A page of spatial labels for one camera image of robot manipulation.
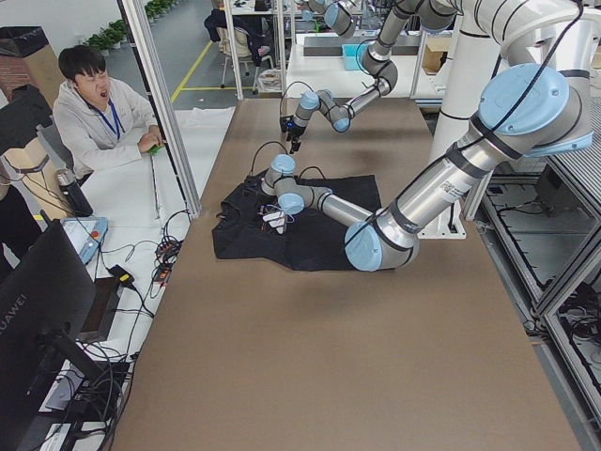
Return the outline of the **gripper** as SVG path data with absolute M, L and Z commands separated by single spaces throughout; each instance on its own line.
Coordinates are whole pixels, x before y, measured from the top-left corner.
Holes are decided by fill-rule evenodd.
M 306 130 L 305 126 L 300 126 L 295 122 L 288 123 L 288 141 L 290 142 L 290 150 L 289 154 L 294 154 L 298 152 L 301 147 L 300 137 L 304 134 Z

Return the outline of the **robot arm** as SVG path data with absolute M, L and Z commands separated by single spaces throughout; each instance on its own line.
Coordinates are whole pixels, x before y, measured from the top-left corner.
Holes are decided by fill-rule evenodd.
M 430 35 L 454 24 L 457 9 L 448 1 L 393 1 L 374 36 L 359 36 L 359 20 L 348 1 L 299 1 L 306 19 L 321 15 L 331 33 L 333 55 L 307 55 L 312 36 L 292 45 L 286 69 L 284 98 L 300 101 L 294 111 L 280 106 L 278 123 L 291 150 L 301 148 L 311 116 L 320 113 L 336 132 L 349 130 L 352 120 L 368 105 L 391 93 L 399 94 L 400 46 L 409 43 L 408 54 L 418 54 L 420 41 L 403 33 L 412 18 Z
M 586 148 L 576 135 L 590 94 L 587 70 L 555 70 L 528 63 L 496 75 L 481 94 L 466 133 L 429 164 L 388 207 L 371 212 L 331 189 L 299 185 L 289 155 L 273 159 L 261 189 L 286 215 L 319 210 L 347 227 L 345 253 L 364 272 L 395 269 L 419 251 L 419 233 L 495 167 L 525 155 Z

